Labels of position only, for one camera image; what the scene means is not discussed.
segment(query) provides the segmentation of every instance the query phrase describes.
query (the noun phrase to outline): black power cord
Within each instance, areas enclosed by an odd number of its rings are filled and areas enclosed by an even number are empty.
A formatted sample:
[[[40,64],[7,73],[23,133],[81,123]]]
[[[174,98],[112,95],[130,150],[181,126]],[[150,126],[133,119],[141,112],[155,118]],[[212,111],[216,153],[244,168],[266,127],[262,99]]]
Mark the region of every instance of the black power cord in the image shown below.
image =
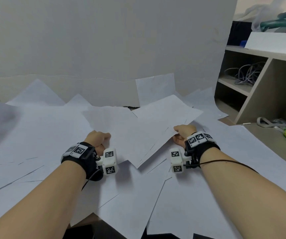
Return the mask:
[[[93,177],[97,172],[99,172],[99,171],[103,172],[103,169],[98,169],[97,171],[95,171],[95,172],[90,176],[90,178],[87,180],[87,182],[85,182],[85,185],[82,187],[81,190],[83,190],[83,188],[86,186],[86,184],[89,182],[89,180],[92,179],[92,177]]]
[[[233,163],[237,163],[237,164],[240,164],[240,165],[243,165],[253,171],[255,171],[256,173],[258,173],[256,170],[254,170],[253,168],[249,167],[248,165],[245,165],[243,163],[240,163],[238,161],[233,161],[233,160],[227,160],[227,159],[218,159],[218,160],[212,160],[212,161],[208,161],[208,162],[202,162],[202,163],[199,163],[199,164],[184,164],[184,166],[188,169],[188,168],[194,168],[195,166],[199,166],[199,165],[202,165],[202,164],[207,164],[207,163],[212,163],[212,162],[219,162],[219,161],[225,161],[225,162],[233,162]]]

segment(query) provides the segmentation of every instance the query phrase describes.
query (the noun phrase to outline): blue object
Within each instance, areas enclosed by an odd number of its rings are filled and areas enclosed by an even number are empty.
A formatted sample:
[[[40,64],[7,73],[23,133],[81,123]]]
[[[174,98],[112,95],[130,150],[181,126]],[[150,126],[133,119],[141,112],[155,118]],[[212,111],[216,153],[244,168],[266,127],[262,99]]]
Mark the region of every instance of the blue object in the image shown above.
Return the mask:
[[[245,47],[248,40],[243,40],[240,42],[240,47]]]

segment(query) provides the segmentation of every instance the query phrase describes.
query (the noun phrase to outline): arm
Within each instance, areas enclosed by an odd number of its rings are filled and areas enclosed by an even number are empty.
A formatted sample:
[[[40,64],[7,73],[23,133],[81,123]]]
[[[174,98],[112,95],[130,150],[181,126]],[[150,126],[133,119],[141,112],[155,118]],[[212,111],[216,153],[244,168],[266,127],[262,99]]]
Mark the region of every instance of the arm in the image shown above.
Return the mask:
[[[91,132],[85,142],[103,154],[109,133]],[[75,162],[65,161],[25,198],[0,218],[0,238],[62,238],[72,217],[86,173]]]
[[[177,126],[174,141],[196,132],[194,126]],[[205,151],[200,162],[235,160],[217,148]],[[232,162],[201,165],[205,179],[219,205],[244,238],[286,238],[286,192],[245,166]]]

